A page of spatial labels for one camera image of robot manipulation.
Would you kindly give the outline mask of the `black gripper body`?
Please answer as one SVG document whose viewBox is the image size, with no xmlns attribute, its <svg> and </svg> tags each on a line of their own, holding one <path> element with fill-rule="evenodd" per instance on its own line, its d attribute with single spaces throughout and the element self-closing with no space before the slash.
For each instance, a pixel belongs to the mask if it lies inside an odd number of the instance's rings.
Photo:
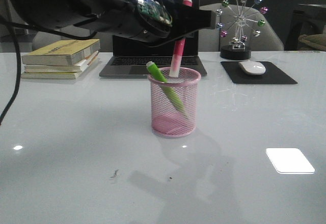
<svg viewBox="0 0 326 224">
<path fill-rule="evenodd" d="M 77 27 L 110 33 L 145 43 L 168 37 L 172 14 L 167 9 L 173 0 L 79 0 L 87 20 Z"/>
</svg>

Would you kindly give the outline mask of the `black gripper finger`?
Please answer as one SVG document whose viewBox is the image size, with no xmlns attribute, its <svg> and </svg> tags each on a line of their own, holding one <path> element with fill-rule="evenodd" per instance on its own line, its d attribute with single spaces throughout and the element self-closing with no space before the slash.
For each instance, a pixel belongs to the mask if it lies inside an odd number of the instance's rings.
<svg viewBox="0 0 326 224">
<path fill-rule="evenodd" d="M 177 41 L 201 29 L 215 29 L 216 13 L 211 10 L 200 10 L 189 6 L 176 6 L 173 22 L 167 37 L 149 43 L 149 47 L 157 47 Z"/>
</svg>

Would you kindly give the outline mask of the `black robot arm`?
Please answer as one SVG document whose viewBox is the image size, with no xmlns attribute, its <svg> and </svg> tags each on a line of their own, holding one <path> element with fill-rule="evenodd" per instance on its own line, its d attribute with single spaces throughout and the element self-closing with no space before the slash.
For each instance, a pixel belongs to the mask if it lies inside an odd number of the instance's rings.
<svg viewBox="0 0 326 224">
<path fill-rule="evenodd" d="M 201 29 L 216 16 L 175 0 L 10 0 L 28 28 L 48 33 L 75 26 L 156 47 Z"/>
</svg>

